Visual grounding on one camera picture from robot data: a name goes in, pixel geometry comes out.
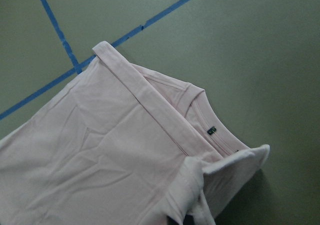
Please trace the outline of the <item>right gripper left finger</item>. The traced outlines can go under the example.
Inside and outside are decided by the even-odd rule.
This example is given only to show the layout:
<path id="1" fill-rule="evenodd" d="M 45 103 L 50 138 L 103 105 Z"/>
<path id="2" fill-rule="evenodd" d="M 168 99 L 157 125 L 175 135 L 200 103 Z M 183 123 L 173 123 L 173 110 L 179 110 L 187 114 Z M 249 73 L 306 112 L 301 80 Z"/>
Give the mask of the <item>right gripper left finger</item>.
<path id="1" fill-rule="evenodd" d="M 175 221 L 170 217 L 167 218 L 167 225 L 175 225 Z"/>

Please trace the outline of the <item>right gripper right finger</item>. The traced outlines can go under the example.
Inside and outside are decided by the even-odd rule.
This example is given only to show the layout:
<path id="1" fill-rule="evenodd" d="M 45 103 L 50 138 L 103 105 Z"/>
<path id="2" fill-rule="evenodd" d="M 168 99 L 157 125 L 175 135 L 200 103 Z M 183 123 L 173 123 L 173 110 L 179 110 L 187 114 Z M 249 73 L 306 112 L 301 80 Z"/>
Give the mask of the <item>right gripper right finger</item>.
<path id="1" fill-rule="evenodd" d="M 183 220 L 183 225 L 195 225 L 194 217 L 192 215 L 186 214 Z"/>

